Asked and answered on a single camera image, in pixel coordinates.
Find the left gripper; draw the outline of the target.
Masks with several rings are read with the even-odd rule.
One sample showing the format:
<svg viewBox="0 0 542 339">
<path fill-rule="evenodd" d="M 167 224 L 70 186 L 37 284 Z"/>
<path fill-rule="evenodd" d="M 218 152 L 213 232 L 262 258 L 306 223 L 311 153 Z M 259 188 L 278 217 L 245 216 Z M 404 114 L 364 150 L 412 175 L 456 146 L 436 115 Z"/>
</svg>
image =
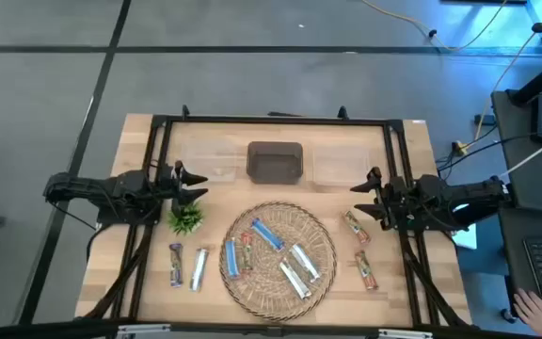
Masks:
<svg viewBox="0 0 542 339">
<path fill-rule="evenodd" d="M 156 169 L 152 190 L 161 199 L 171 200 L 173 215 L 181 215 L 187 205 L 208 192 L 207 188 L 182 188 L 182 184 L 193 186 L 206 182 L 208 178 L 190 173 L 181 160 L 176 160 L 173 166 L 166 163 L 150 163 L 150 166 Z"/>
</svg>

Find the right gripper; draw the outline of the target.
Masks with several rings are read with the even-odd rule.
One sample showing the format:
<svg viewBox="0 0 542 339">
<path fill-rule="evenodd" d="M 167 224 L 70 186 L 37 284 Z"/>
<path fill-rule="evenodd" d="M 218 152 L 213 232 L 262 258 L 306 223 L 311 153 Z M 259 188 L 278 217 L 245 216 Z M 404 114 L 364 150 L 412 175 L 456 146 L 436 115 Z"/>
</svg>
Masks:
<svg viewBox="0 0 542 339">
<path fill-rule="evenodd" d="M 382 173 L 379 167 L 372 167 L 366 175 L 366 182 L 350 188 L 352 192 L 369 193 L 381 187 Z M 420 228 L 418 199 L 407 187 L 401 176 L 392 177 L 380 192 L 382 204 L 356 204 L 355 209 L 380 222 L 383 231 L 416 231 Z"/>
</svg>

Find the red Chewy granola bar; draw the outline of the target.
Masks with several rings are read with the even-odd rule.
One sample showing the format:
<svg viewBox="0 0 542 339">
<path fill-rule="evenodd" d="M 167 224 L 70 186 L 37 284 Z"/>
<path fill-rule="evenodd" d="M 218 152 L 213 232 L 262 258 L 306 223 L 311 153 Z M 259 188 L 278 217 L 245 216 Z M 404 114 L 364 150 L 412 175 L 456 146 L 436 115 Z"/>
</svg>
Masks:
<svg viewBox="0 0 542 339">
<path fill-rule="evenodd" d="M 251 272 L 253 269 L 252 265 L 252 234 L 250 232 L 243 232 L 241 234 L 242 242 L 242 257 L 243 257 L 243 271 Z"/>
<path fill-rule="evenodd" d="M 350 210 L 343 213 L 343 220 L 345 224 L 349 227 L 349 229 L 355 234 L 360 244 L 367 244 L 370 242 L 371 237 L 362 228 L 359 220 L 353 215 Z"/>
<path fill-rule="evenodd" d="M 371 270 L 371 266 L 367 260 L 364 250 L 357 251 L 355 253 L 355 260 L 358 265 L 359 273 L 367 290 L 376 290 L 378 284 L 375 280 L 375 276 Z"/>
</svg>

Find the peanut butter Chewy granola bar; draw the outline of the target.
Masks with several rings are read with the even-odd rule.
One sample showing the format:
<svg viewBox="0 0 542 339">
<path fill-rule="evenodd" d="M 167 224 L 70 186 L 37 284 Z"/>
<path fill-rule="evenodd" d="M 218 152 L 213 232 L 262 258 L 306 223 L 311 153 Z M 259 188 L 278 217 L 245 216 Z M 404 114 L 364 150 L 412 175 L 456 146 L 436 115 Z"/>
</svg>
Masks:
<svg viewBox="0 0 542 339">
<path fill-rule="evenodd" d="M 201 289 L 208 254 L 209 251 L 206 248 L 197 249 L 195 265 L 189 284 L 189 289 L 192 292 L 198 292 Z"/>
<path fill-rule="evenodd" d="M 315 283 L 321 278 L 319 270 L 300 245 L 293 244 L 290 248 L 290 253 L 294 256 L 296 261 L 310 274 L 311 283 Z"/>
<path fill-rule="evenodd" d="M 286 259 L 283 259 L 279 263 L 279 268 L 284 273 L 284 275 L 301 299 L 307 299 L 311 296 L 311 291 L 308 286 L 303 283 L 303 281 L 300 279 L 300 277 L 297 275 L 295 270 Z"/>
</svg>

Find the blue cereal bar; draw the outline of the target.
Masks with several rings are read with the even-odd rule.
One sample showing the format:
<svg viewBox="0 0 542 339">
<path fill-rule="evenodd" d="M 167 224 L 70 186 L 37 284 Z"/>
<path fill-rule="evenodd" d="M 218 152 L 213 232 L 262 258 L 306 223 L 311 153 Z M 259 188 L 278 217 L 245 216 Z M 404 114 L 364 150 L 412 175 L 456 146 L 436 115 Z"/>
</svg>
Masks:
<svg viewBox="0 0 542 339">
<path fill-rule="evenodd" d="M 255 231 L 265 242 L 267 242 L 275 251 L 284 249 L 283 240 L 274 234 L 259 218 L 254 218 L 251 222 L 251 229 Z"/>
<path fill-rule="evenodd" d="M 240 269 L 236 258 L 235 239 L 231 238 L 225 242 L 225 254 L 227 262 L 227 270 L 231 279 L 240 277 Z"/>
</svg>

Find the purple granola bar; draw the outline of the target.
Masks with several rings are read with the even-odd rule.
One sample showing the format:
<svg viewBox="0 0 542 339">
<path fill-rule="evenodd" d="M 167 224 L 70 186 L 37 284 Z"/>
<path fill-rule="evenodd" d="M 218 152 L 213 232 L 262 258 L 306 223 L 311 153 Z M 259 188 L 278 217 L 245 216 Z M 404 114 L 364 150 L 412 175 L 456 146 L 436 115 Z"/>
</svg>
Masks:
<svg viewBox="0 0 542 339">
<path fill-rule="evenodd" d="M 180 287 L 183 285 L 183 266 L 182 266 L 182 251 L 181 243 L 172 243 L 169 245 L 170 250 L 170 285 L 172 287 Z"/>
</svg>

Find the green plant white pot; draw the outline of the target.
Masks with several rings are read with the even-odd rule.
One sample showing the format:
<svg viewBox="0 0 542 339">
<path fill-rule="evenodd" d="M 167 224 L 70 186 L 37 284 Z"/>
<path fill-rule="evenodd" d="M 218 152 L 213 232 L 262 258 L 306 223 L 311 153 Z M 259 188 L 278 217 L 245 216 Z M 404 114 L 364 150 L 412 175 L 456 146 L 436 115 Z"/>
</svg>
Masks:
<svg viewBox="0 0 542 339">
<path fill-rule="evenodd" d="M 197 202 L 180 205 L 173 200 L 167 212 L 167 223 L 176 235 L 191 234 L 201 226 L 204 215 Z"/>
</svg>

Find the clear plastic bin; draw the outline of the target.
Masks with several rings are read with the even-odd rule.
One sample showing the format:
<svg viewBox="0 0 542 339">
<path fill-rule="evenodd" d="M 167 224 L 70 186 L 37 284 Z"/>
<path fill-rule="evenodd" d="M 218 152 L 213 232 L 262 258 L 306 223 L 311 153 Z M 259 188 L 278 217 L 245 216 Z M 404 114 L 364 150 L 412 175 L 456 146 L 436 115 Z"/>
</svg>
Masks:
<svg viewBox="0 0 542 339">
<path fill-rule="evenodd" d="M 369 152 L 354 145 L 327 145 L 313 149 L 313 181 L 321 186 L 361 184 L 368 170 Z"/>
<path fill-rule="evenodd" d="M 180 159 L 190 173 L 207 177 L 210 182 L 235 180 L 237 150 L 228 141 L 188 141 L 181 147 Z"/>
</svg>

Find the dark grey plastic bin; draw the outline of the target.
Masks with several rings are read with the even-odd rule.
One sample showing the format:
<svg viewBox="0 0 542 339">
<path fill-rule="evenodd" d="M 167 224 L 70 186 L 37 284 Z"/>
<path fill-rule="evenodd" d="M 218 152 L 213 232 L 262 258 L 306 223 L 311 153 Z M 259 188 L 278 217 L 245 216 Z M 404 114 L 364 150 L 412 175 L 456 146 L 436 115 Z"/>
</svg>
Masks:
<svg viewBox="0 0 542 339">
<path fill-rule="evenodd" d="M 252 141 L 247 174 L 257 185 L 295 185 L 303 175 L 303 147 L 297 142 Z"/>
</svg>

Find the round wicker basket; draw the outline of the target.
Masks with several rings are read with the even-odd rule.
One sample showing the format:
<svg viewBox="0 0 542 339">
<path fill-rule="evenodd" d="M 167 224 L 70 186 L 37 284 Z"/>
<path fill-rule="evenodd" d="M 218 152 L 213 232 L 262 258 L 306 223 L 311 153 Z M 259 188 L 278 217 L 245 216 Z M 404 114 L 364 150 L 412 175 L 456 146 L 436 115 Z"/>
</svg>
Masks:
<svg viewBox="0 0 542 339">
<path fill-rule="evenodd" d="M 282 251 L 275 251 L 251 229 L 255 218 L 283 240 Z M 243 232 L 252 234 L 251 272 L 243 271 Z M 237 279 L 231 279 L 227 270 L 225 242 L 231 238 L 235 239 L 241 272 Z M 300 245 L 311 258 L 321 274 L 318 281 L 310 282 L 310 274 L 290 253 L 293 244 Z M 301 299 L 281 271 L 279 263 L 283 259 L 308 286 L 309 298 Z M 242 212 L 225 233 L 219 270 L 230 296 L 244 310 L 265 320 L 285 322 L 311 312 L 324 300 L 336 277 L 337 253 L 327 229 L 314 214 L 291 202 L 263 202 Z"/>
</svg>

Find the black desk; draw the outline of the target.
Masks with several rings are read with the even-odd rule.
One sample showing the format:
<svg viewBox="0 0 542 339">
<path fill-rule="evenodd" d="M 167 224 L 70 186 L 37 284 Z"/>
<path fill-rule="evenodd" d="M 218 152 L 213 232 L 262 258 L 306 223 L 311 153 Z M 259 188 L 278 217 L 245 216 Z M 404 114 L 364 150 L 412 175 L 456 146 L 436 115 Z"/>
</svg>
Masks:
<svg viewBox="0 0 542 339">
<path fill-rule="evenodd" d="M 531 108 L 513 105 L 504 91 L 495 91 L 491 100 L 503 141 L 506 167 L 511 169 L 542 145 L 530 139 Z M 517 205 L 542 210 L 542 153 L 509 173 Z"/>
<path fill-rule="evenodd" d="M 534 292 L 540 297 L 524 247 L 524 240 L 542 237 L 542 211 L 503 208 L 498 212 L 498 216 L 509 271 L 508 296 L 512 298 L 519 289 L 523 289 L 528 293 Z"/>
</svg>

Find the black pole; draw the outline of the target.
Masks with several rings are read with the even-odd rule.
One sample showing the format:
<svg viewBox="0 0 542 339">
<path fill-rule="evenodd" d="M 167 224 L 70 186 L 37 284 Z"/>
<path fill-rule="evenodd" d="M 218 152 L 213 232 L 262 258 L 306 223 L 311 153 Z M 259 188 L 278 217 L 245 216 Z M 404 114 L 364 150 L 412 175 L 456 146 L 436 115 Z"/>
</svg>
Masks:
<svg viewBox="0 0 542 339">
<path fill-rule="evenodd" d="M 509 96 L 510 101 L 517 106 L 526 105 L 542 92 L 542 72 L 533 78 L 520 90 Z"/>
</svg>

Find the person's hand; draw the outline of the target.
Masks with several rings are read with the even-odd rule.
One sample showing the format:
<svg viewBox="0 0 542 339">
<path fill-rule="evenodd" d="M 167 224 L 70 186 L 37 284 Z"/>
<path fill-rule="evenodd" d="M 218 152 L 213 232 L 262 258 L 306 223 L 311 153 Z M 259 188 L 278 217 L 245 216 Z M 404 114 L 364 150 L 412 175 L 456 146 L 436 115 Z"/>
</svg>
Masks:
<svg viewBox="0 0 542 339">
<path fill-rule="evenodd" d="M 534 292 L 519 289 L 514 294 L 514 300 L 518 317 L 542 337 L 542 299 Z"/>
</svg>

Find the black aluminium table frame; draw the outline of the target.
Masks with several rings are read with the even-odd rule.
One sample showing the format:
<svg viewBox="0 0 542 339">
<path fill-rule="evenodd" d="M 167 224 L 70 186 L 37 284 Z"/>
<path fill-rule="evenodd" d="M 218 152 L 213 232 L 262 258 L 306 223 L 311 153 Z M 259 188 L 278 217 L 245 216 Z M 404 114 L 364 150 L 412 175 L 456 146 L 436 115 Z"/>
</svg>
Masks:
<svg viewBox="0 0 542 339">
<path fill-rule="evenodd" d="M 371 195 L 352 192 L 353 186 L 321 186 L 313 181 L 313 149 L 327 145 L 354 145 L 369 152 L 372 165 L 383 174 L 390 172 L 385 147 L 396 144 L 397 136 L 385 134 L 381 125 L 352 121 L 288 117 L 215 117 L 206 121 L 192 117 L 175 119 L 170 127 L 157 131 L 150 141 L 151 116 L 130 114 L 125 118 L 112 165 L 112 173 L 140 169 L 146 154 L 164 154 L 168 160 L 181 160 L 181 147 L 188 141 L 228 141 L 237 150 L 236 177 L 233 182 L 210 182 L 200 199 L 202 225 L 192 234 L 177 236 L 165 221 L 153 230 L 145 277 L 139 296 L 124 293 L 120 312 L 136 309 L 141 321 L 241 325 L 298 325 L 321 327 L 324 331 L 340 327 L 407 327 L 412 322 L 404 261 L 399 235 L 383 231 L 371 217 L 359 214 L 359 221 L 370 235 L 360 244 L 346 226 L 343 213 L 356 211 L 356 204 L 368 203 Z M 297 142 L 304 150 L 304 173 L 295 185 L 257 185 L 246 170 L 247 146 L 252 141 Z M 219 270 L 222 241 L 236 218 L 263 202 L 291 202 L 314 214 L 327 229 L 337 253 L 335 280 L 324 300 L 311 312 L 294 320 L 274 322 L 248 313 L 230 296 Z M 181 243 L 183 285 L 170 285 L 170 250 Z M 201 289 L 192 292 L 189 284 L 197 249 L 209 251 Z M 355 253 L 364 250 L 378 284 L 367 290 L 359 273 Z"/>
</svg>

